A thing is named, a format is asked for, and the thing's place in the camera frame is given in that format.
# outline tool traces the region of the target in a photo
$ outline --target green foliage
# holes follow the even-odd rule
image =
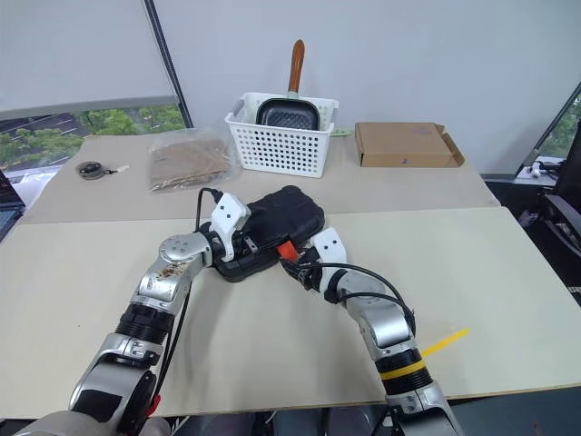
[[[47,166],[73,156],[83,143],[78,134],[61,134],[59,129],[18,129],[16,133],[20,136],[16,140],[9,134],[0,135],[0,166]]]
[[[13,162],[18,155],[20,142],[13,141],[9,134],[0,134],[0,166],[4,167]]]
[[[566,158],[581,118],[581,95],[571,104],[539,148],[541,156]]]
[[[77,120],[92,134],[137,134],[137,126],[122,109],[87,111],[77,115]]]
[[[183,129],[183,119],[175,104],[146,106],[141,109],[104,109],[74,114],[77,122],[91,134],[157,134]],[[30,131],[18,129],[14,139],[0,134],[0,167],[30,168],[46,166],[73,156],[83,138],[61,134],[59,129]]]
[[[185,128],[182,114],[175,104],[142,107],[139,115],[143,118],[144,127],[150,134]]]

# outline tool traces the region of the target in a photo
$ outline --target cardboard box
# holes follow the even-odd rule
[[[355,142],[361,166],[451,168],[464,156],[434,123],[357,123]]]

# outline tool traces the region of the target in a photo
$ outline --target yellow tape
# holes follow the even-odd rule
[[[469,332],[468,329],[464,329],[464,330],[460,330],[459,332],[452,334],[451,336],[447,337],[446,339],[438,342],[436,345],[432,345],[428,349],[421,352],[421,356],[428,357],[430,354],[432,354],[434,352],[439,352],[442,348],[447,347],[453,341],[457,341],[462,336],[466,336],[468,334],[468,332]]]
[[[411,365],[404,366],[403,368],[399,368],[398,370],[387,371],[381,373],[382,380],[391,380],[397,377],[402,377],[404,375],[411,374],[415,371],[419,371],[426,368],[426,363],[424,361],[419,361],[416,363],[412,363]]]

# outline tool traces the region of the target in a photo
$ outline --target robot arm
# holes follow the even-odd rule
[[[115,332],[107,335],[74,388],[69,410],[47,415],[18,435],[139,432],[159,401],[154,397],[171,356],[162,360],[159,381],[151,368],[162,358],[163,343],[172,333],[175,316],[184,310],[193,279],[212,265],[213,251],[231,253],[231,239],[221,236],[232,238],[250,214],[228,193],[222,195],[216,211],[212,219],[218,222],[218,232],[175,235],[160,245],[157,260],[140,280]]]
[[[388,296],[380,280],[352,271],[346,261],[339,235],[329,228],[310,239],[310,247],[297,263],[281,263],[305,288],[321,292],[328,302],[342,303],[359,325],[386,391],[393,434],[462,436],[454,413],[418,350],[413,313],[403,301]]]

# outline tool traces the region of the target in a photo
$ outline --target white table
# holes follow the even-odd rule
[[[499,207],[332,214],[353,263],[385,275],[418,318],[420,348],[448,397],[578,385],[581,310]],[[192,220],[21,224],[0,246],[0,413],[65,408],[159,243]],[[275,266],[193,286],[164,385],[163,415],[381,401],[346,311]]]
[[[95,136],[84,141],[73,157],[44,188],[21,223],[193,218],[196,189],[149,193],[148,153],[155,135]],[[129,164],[123,173],[84,181],[75,173],[83,161],[106,167]],[[242,170],[215,185],[249,203],[295,184],[325,213],[410,211],[498,206],[478,172],[468,162],[459,168],[361,168],[352,137],[332,138],[325,172],[320,179]],[[212,202],[202,216],[210,216]]]

